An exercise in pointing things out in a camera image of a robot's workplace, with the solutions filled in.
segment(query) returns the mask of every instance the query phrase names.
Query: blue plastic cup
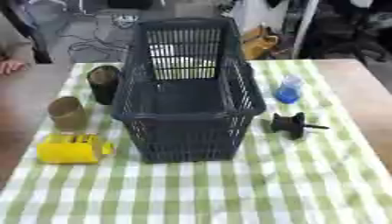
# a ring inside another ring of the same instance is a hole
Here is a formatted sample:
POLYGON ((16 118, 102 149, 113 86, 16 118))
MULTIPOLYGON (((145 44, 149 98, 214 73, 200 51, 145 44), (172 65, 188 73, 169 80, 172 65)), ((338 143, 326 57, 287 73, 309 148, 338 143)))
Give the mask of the blue plastic cup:
POLYGON ((301 96, 301 86, 302 80, 298 76, 287 75, 275 92, 275 97, 283 103, 296 102, 301 96))

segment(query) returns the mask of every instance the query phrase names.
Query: paper cup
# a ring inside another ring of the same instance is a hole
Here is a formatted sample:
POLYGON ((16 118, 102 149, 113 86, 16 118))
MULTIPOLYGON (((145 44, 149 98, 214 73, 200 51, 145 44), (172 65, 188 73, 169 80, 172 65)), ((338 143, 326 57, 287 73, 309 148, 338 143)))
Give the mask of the paper cup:
POLYGON ((86 127, 86 112, 79 100, 73 96, 64 96, 53 101, 48 112, 58 130, 75 131, 86 127))

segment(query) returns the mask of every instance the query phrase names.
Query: brown bag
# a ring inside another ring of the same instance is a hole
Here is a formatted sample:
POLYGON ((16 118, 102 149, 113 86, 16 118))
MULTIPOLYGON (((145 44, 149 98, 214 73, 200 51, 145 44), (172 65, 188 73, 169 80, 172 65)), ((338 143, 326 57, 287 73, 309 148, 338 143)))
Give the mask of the brown bag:
POLYGON ((241 36, 242 51, 245 60, 256 60, 262 54, 276 46, 279 41, 278 36, 270 36, 263 26, 244 33, 241 36))

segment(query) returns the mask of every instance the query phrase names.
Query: black plastic basket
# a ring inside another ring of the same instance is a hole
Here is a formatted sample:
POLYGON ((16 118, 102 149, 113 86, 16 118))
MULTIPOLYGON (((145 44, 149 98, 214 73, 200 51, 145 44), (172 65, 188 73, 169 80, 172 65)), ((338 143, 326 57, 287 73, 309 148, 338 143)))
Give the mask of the black plastic basket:
POLYGON ((265 104, 231 18, 139 22, 113 117, 150 163, 227 160, 265 104))

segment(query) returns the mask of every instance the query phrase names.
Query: yellow plastic container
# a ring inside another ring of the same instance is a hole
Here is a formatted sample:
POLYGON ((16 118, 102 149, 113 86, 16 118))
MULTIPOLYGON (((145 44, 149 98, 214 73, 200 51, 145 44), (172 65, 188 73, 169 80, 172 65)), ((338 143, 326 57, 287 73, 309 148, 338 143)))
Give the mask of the yellow plastic container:
POLYGON ((51 134, 37 145, 37 157, 48 164, 96 164, 113 149, 97 135, 51 134))

